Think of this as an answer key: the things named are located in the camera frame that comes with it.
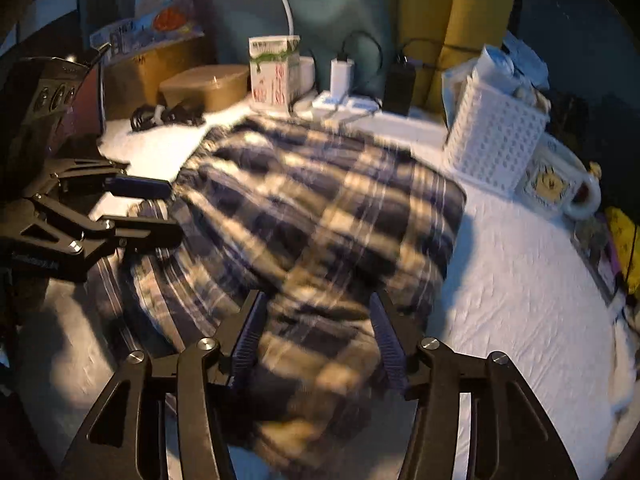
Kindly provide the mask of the snack bag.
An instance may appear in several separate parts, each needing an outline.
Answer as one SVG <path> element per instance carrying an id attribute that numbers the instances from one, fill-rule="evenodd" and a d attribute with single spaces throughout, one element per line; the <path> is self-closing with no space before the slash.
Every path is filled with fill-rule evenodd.
<path id="1" fill-rule="evenodd" d="M 134 17 L 105 25 L 89 36 L 90 46 L 111 46 L 109 58 L 123 58 L 164 44 L 201 38 L 192 0 L 134 0 Z"/>

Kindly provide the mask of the white power strip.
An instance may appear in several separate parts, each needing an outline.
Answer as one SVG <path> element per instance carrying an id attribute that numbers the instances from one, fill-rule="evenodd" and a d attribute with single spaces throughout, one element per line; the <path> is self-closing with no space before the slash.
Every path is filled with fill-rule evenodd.
<path id="1" fill-rule="evenodd" d="M 329 91 L 310 92 L 297 101 L 291 110 L 293 116 L 312 120 L 359 119 L 382 110 L 380 102 L 368 96 L 344 96 L 334 99 Z"/>

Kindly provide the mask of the white bear mug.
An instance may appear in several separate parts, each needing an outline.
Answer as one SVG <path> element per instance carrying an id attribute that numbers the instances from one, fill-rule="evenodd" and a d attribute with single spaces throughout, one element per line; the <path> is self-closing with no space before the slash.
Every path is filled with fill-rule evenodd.
<path id="1" fill-rule="evenodd" d="M 601 203 L 599 179 L 548 133 L 540 137 L 515 191 L 525 206 L 546 219 L 585 220 Z"/>

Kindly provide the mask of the white green milk carton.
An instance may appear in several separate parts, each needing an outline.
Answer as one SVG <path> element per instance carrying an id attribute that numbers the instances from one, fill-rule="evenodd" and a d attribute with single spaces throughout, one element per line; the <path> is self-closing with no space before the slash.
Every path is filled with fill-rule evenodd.
<path id="1" fill-rule="evenodd" d="M 250 90 L 256 105 L 288 110 L 300 88 L 297 35 L 260 36 L 248 40 Z"/>

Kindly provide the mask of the blue yellow plaid pants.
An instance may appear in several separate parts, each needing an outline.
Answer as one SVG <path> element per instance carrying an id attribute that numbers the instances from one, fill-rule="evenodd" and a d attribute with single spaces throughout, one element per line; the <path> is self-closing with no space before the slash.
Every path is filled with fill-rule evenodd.
<path id="1" fill-rule="evenodd" d="M 305 477 L 369 421 L 381 380 L 370 296 L 385 290 L 424 324 L 465 203 L 460 185 L 408 148 L 250 116 L 206 133 L 170 200 L 132 208 L 177 221 L 181 245 L 101 260 L 88 303 L 115 356 L 162 356 L 213 336 L 249 292 L 263 292 L 268 318 L 240 440 Z"/>

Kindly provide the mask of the black power adapter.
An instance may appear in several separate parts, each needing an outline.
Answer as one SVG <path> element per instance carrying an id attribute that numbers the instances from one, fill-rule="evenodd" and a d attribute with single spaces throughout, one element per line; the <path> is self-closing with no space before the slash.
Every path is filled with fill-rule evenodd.
<path id="1" fill-rule="evenodd" d="M 415 82 L 416 69 L 407 61 L 405 55 L 397 55 L 386 74 L 382 110 L 407 116 Z"/>

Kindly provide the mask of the white perforated plastic basket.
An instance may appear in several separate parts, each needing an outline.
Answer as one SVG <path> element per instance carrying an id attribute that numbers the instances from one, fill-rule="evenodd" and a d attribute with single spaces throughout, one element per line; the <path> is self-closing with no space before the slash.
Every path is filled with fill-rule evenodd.
<path id="1" fill-rule="evenodd" d="M 511 196 L 549 122 L 550 101 L 527 81 L 506 94 L 472 76 L 470 63 L 442 73 L 450 174 Z"/>

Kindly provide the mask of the white charger adapter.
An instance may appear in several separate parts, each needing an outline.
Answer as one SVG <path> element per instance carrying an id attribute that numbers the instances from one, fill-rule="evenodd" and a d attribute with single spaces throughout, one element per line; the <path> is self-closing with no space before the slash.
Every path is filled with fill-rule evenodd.
<path id="1" fill-rule="evenodd" d="M 349 95 L 352 88 L 352 76 L 354 76 L 355 63 L 350 58 L 334 58 L 331 61 L 330 70 L 330 95 L 331 99 L 340 102 Z"/>

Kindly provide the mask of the beige plastic container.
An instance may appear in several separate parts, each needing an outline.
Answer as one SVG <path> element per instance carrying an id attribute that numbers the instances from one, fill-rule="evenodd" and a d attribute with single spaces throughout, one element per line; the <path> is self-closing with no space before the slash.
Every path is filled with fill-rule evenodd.
<path id="1" fill-rule="evenodd" d="M 160 94 L 169 107 L 181 105 L 217 113 L 245 98 L 249 76 L 246 65 L 202 65 L 163 81 Z"/>

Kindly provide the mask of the yellow curtain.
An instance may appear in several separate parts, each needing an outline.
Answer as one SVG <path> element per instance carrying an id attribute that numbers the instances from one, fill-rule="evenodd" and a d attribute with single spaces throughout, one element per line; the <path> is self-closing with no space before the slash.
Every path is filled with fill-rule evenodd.
<path id="1" fill-rule="evenodd" d="M 418 70 L 412 104 L 442 111 L 442 71 L 498 47 L 514 0 L 387 0 L 400 50 L 427 66 Z"/>

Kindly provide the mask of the cardboard box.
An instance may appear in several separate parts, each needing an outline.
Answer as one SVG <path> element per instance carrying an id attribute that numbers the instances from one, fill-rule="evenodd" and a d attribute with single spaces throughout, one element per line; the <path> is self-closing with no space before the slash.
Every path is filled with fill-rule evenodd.
<path id="1" fill-rule="evenodd" d="M 128 119 L 138 107 L 162 102 L 163 81 L 215 61 L 214 47 L 206 37 L 200 37 L 165 44 L 106 66 L 103 70 L 106 119 Z"/>

